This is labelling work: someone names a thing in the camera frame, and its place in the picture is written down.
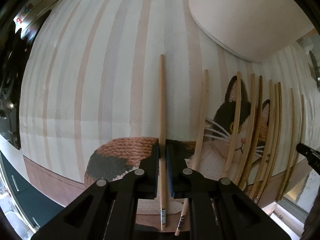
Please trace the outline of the wooden chopstick right pair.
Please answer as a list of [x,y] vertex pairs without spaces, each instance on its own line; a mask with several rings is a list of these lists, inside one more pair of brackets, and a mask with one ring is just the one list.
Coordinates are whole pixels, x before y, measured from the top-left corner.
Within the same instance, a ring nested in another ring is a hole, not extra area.
[[278,140],[279,140],[279,131],[281,125],[281,106],[282,106],[282,95],[281,95],[281,82],[278,82],[274,85],[274,99],[275,99],[275,106],[274,106],[274,129],[273,129],[273,138],[272,138],[272,145],[271,145],[271,152],[270,156],[267,159],[267,170],[266,174],[264,175],[264,181],[260,179],[258,188],[256,191],[256,197],[253,200],[256,204],[259,203],[261,196],[263,195],[264,189],[266,189],[269,179],[271,178],[274,163],[276,161],[276,152],[278,147]]

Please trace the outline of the wooden chopstick beside gripper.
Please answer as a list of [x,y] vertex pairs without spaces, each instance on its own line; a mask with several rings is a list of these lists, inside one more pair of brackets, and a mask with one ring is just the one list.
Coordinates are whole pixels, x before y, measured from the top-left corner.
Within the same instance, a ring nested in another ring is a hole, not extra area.
[[[208,106],[208,93],[209,93],[209,74],[208,74],[208,70],[205,69],[203,72],[203,79],[202,79],[199,126],[198,126],[198,130],[197,130],[195,151],[194,151],[193,158],[189,164],[189,168],[191,170],[195,170],[195,171],[197,171],[198,166],[199,166],[199,162],[200,162],[203,135],[204,135],[204,126],[205,126],[205,122],[206,122],[206,113],[207,113],[207,106]],[[180,234],[184,218],[185,218],[187,211],[188,211],[188,207],[189,207],[189,202],[188,202],[188,199],[185,198],[185,200],[183,202],[183,207],[182,207],[182,211],[180,214],[180,218],[178,221],[178,225],[177,225],[177,228],[175,231],[175,236],[178,236]]]

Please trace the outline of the wooden chopstick right group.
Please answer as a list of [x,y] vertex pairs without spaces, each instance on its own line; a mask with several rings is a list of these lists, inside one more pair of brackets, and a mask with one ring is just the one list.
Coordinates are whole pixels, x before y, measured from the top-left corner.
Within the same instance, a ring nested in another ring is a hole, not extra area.
[[273,138],[273,129],[274,129],[274,106],[275,106],[275,99],[274,99],[274,85],[272,80],[269,81],[269,96],[270,96],[270,105],[269,105],[269,112],[268,112],[268,119],[267,123],[267,133],[266,133],[266,141],[265,141],[265,147],[263,148],[263,155],[260,159],[258,171],[256,173],[253,186],[251,188],[251,191],[249,193],[249,198],[252,200],[256,197],[256,191],[258,188],[258,184],[260,179],[264,181],[264,175],[266,174],[267,170],[267,159],[270,156],[271,152],[271,145],[272,145],[272,138]]

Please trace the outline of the dark wooden chopstick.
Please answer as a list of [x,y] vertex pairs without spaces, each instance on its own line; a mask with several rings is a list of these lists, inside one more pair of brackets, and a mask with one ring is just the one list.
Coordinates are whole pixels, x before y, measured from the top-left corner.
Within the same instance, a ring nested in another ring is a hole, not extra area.
[[251,171],[251,167],[253,164],[253,157],[255,155],[255,151],[257,149],[257,143],[259,139],[260,132],[260,122],[261,122],[261,112],[262,112],[262,99],[263,99],[263,77],[259,76],[259,94],[258,94],[258,106],[255,109],[255,120],[254,120],[254,129],[251,140],[251,146],[249,148],[249,155],[247,158],[246,169],[244,170],[243,175],[243,185],[242,189],[244,190],[247,185],[247,180],[249,178],[249,174]]

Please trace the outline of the wooden chopstick on cat face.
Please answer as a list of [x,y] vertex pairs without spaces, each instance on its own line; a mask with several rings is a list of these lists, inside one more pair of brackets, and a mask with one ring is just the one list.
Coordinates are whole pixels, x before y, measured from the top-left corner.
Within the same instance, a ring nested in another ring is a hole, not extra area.
[[256,107],[256,87],[255,87],[255,74],[251,74],[251,110],[250,116],[248,118],[248,126],[247,126],[247,133],[246,133],[246,142],[244,144],[244,152],[241,156],[241,160],[235,175],[235,184],[239,186],[240,179],[242,173],[244,171],[246,161],[249,154],[249,149],[251,146],[252,134],[254,129],[254,121],[255,121],[255,107]]

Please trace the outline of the striped cat placemat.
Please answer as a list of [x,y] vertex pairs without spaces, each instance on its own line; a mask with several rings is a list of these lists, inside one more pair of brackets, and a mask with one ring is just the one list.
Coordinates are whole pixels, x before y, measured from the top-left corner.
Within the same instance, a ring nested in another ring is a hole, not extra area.
[[265,147],[269,81],[281,82],[281,125],[276,161],[259,200],[277,199],[291,141],[291,92],[296,136],[289,183],[309,168],[298,142],[319,148],[319,90],[310,57],[298,40],[263,61],[225,50],[195,22],[189,0],[61,0],[41,28],[22,81],[20,134],[30,183],[62,206],[97,179],[121,179],[137,169],[159,138],[159,57],[165,59],[166,141],[190,164],[195,151],[203,72],[209,93],[198,171],[223,174],[241,74],[241,111],[228,178],[244,152],[251,110],[251,74],[263,99],[257,149],[244,191],[249,195]]

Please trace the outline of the white utensil holder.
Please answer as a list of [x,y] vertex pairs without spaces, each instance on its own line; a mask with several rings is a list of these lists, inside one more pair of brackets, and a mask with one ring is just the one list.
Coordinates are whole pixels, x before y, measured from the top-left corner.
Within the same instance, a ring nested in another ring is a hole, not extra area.
[[314,26],[294,0],[189,0],[197,25],[248,61],[263,61]]

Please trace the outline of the black gas stove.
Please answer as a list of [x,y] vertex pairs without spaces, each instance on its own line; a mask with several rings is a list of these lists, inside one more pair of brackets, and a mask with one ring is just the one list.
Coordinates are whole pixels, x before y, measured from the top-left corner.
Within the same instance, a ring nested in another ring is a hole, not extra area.
[[1,136],[18,150],[21,87],[29,55],[22,29],[16,29],[14,21],[22,5],[22,0],[8,0],[1,9]]

